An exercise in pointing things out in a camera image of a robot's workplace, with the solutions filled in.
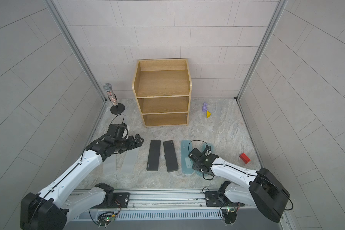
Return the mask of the teal pencil case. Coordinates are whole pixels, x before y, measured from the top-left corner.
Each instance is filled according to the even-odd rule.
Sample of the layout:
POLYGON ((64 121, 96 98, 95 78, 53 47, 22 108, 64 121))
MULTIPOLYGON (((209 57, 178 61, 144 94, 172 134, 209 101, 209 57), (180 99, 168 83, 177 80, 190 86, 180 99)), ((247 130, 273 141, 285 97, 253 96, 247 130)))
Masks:
MULTIPOLYGON (((206 156, 208 156, 210 153, 212 153, 212 151, 214 150, 214 147, 213 147, 213 144, 212 143, 207 143, 207 144, 205 144, 205 143, 202 143, 202 147, 201 147, 201 152, 203 152, 206 156)), ((202 172, 198 172, 198 171, 196 171, 195 172, 195 174, 196 175, 198 175, 199 177, 203 177, 203 174, 202 174, 202 172)))
POLYGON ((181 141, 181 170, 183 174, 193 174, 193 162, 189 158, 189 143, 190 140, 181 141))

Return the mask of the black pencil case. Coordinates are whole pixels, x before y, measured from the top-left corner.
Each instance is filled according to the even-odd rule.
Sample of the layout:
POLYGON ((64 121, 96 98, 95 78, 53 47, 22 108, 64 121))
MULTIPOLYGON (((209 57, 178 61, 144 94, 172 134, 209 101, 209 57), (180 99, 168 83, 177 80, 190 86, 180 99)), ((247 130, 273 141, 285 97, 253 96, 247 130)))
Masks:
POLYGON ((146 170, 156 172, 159 169, 161 141, 160 140, 151 140, 149 148, 150 149, 149 149, 149 155, 148 155, 146 170))
POLYGON ((178 162, 173 141, 164 141, 163 147, 167 172, 171 173, 178 171, 178 162))

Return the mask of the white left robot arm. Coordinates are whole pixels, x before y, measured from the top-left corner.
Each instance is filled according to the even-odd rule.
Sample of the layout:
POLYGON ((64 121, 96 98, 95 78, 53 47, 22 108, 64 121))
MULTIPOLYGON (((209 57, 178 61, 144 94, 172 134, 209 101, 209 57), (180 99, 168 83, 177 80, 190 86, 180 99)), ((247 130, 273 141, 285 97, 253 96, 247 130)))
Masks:
POLYGON ((106 134, 85 147, 81 156, 61 176, 37 194, 28 193, 21 201, 22 230, 62 230, 67 223, 87 209, 115 204, 114 189, 98 183, 88 192, 69 199, 82 180, 107 158, 137 149, 144 139, 127 134, 127 125, 110 124, 106 134))

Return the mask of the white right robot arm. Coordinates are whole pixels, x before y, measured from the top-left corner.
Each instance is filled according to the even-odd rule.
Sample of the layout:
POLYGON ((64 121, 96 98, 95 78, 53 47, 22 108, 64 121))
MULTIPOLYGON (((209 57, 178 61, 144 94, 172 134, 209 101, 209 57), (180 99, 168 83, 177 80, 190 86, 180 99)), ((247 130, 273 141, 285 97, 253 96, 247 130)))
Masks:
POLYGON ((229 163, 210 153, 194 148, 188 155, 193 161, 193 170, 202 175, 226 179, 218 190, 218 200, 226 204, 242 203, 256 207, 267 219, 279 223, 290 202, 290 194, 280 181, 266 168, 249 170, 229 163))

